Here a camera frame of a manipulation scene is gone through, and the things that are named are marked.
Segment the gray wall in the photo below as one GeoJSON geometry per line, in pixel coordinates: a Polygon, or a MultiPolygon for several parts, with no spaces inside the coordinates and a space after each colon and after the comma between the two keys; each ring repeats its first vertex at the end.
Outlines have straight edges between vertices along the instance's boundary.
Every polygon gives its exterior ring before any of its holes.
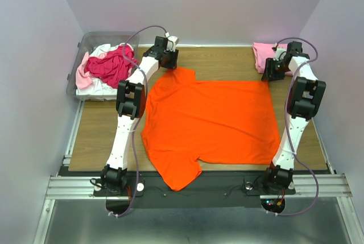
{"type": "MultiPolygon", "coordinates": [[[[162,24],[185,44],[251,44],[297,36],[319,0],[67,0],[82,30],[162,24]]],[[[142,43],[152,43],[155,31],[142,43]]]]}
{"type": "Polygon", "coordinates": [[[329,159],[344,172],[355,209],[364,225],[364,97],[362,0],[321,0],[301,36],[312,41],[320,58],[312,65],[326,81],[322,107],[316,117],[329,159]]]}
{"type": "Polygon", "coordinates": [[[66,0],[0,8],[0,242],[32,243],[75,113],[65,87],[82,32],[66,0]]]}

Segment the red cloth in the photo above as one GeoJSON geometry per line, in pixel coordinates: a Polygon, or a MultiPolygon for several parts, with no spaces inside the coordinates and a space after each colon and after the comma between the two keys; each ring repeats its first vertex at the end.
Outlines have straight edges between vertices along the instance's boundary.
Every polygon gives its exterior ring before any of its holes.
{"type": "MultiPolygon", "coordinates": [[[[100,78],[102,82],[107,83],[110,87],[117,89],[120,80],[126,80],[129,76],[129,69],[133,67],[132,63],[124,59],[122,54],[123,45],[115,51],[108,52],[105,58],[90,57],[85,73],[90,72],[93,77],[100,78]]],[[[130,46],[125,46],[125,56],[133,62],[134,51],[130,46]]]]}

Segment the wooden table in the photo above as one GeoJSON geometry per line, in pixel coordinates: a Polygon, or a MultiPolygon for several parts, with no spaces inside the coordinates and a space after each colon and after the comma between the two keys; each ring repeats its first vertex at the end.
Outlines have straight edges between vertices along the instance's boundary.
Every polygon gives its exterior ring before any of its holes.
{"type": "MultiPolygon", "coordinates": [[[[145,49],[139,50],[139,57],[145,49]]],[[[196,71],[197,80],[260,80],[255,69],[252,48],[180,48],[178,66],[196,71]]],[[[149,88],[166,70],[160,68],[150,79],[149,88]]],[[[270,83],[274,111],[282,135],[284,130],[284,102],[290,77],[270,83]]],[[[135,145],[141,171],[155,171],[149,161],[140,136],[145,114],[135,133],[135,145]]],[[[70,171],[100,171],[103,169],[113,145],[117,126],[115,101],[87,101],[84,105],[73,148],[70,171]]],[[[313,123],[304,131],[298,149],[299,158],[312,169],[326,169],[313,123]]],[[[267,166],[250,164],[210,164],[201,162],[203,170],[263,170],[267,166]]],[[[300,164],[296,169],[304,169],[300,164]]],[[[128,170],[135,170],[133,151],[128,154],[128,170]]]]}

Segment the laundry basket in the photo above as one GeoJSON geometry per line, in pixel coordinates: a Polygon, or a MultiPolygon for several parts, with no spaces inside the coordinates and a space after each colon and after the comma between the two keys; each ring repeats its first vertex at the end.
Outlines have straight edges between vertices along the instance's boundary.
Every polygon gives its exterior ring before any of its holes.
{"type": "MultiPolygon", "coordinates": [[[[72,97],[80,100],[114,100],[116,94],[100,94],[100,95],[77,95],[76,90],[76,71],[78,66],[81,64],[82,59],[86,52],[91,54],[98,46],[103,44],[110,44],[116,46],[126,42],[126,40],[133,34],[133,32],[89,32],[82,38],[81,43],[78,44],[78,53],[76,56],[75,63],[72,68],[72,72],[68,75],[68,85],[66,93],[72,97]]],[[[129,45],[134,49],[134,58],[137,58],[139,44],[139,35],[134,36],[130,41],[129,45]]]]}

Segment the orange shirt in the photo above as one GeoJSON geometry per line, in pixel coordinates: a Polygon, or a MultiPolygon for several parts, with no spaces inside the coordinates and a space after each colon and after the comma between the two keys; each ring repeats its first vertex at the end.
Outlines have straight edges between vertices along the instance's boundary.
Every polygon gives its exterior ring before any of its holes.
{"type": "Polygon", "coordinates": [[[280,139],[267,82],[196,81],[169,70],[151,89],[142,139],[164,182],[179,191],[208,163],[270,164],[280,139]]]}

